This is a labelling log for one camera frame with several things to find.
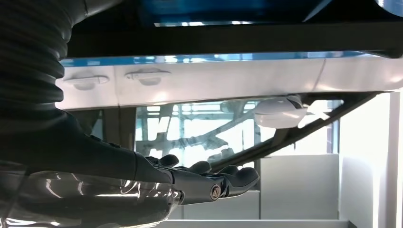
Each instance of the white panel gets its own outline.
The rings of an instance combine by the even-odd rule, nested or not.
[[[400,92],[399,152],[397,172],[397,215],[396,227],[403,227],[403,90]]]
[[[106,83],[83,83],[80,77],[106,76]],[[77,79],[77,84],[65,80]],[[113,66],[67,67],[65,76],[56,80],[56,85],[64,92],[64,100],[56,103],[60,109],[80,109],[118,106],[115,93],[115,73]]]
[[[186,205],[184,219],[259,219],[259,192],[248,191],[214,203]]]
[[[403,59],[330,58],[315,92],[384,91],[403,87]]]
[[[399,106],[400,93],[390,93],[388,151],[380,175],[378,228],[397,227],[399,125],[396,123],[399,122]]]
[[[120,105],[306,93],[314,88],[323,59],[259,60],[116,66]],[[153,68],[170,72],[144,85],[129,72]]]
[[[340,220],[213,220],[165,221],[158,228],[347,228]]]
[[[168,217],[169,220],[183,219],[183,206],[179,205]]]
[[[388,133],[389,94],[379,95],[341,118],[340,216],[359,228],[378,227]]]
[[[261,159],[262,219],[337,219],[337,154]]]

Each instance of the glass wall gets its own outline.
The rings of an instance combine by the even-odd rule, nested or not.
[[[174,154],[179,165],[191,166],[198,161],[219,161],[274,136],[276,129],[259,127],[254,120],[253,109],[259,100],[237,102],[233,107],[223,101],[140,107],[136,151],[157,158]],[[340,104],[341,101],[315,101],[298,127],[326,118],[326,113]],[[337,153],[338,128],[335,122],[272,155]]]

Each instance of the robotic arm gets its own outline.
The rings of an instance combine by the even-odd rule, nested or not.
[[[206,162],[173,168],[176,157],[146,158],[85,135],[72,115],[55,107],[63,99],[55,79],[64,74],[59,60],[67,55],[71,28],[120,2],[0,3],[2,226],[153,223],[173,205],[237,196],[259,180],[251,168],[210,173]]]

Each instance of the glass window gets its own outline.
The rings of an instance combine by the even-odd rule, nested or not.
[[[228,158],[274,136],[275,128],[259,127],[255,120],[257,105],[267,99],[140,107],[136,119],[136,151],[158,158],[174,154],[180,160],[179,165],[184,166]],[[327,113],[341,104],[335,102],[302,104],[307,114],[298,127],[328,118]],[[323,127],[272,155],[328,153],[333,143],[331,129],[332,125]]]

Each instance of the window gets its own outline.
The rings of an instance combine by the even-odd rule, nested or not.
[[[254,119],[254,110],[262,100],[140,107],[136,119],[136,151],[157,158],[174,154],[183,166],[228,158],[273,137],[276,129],[259,127]],[[327,113],[340,104],[340,101],[315,101],[307,107],[307,115],[298,126],[328,118]],[[337,152],[334,128],[338,125],[323,127],[272,155]]]

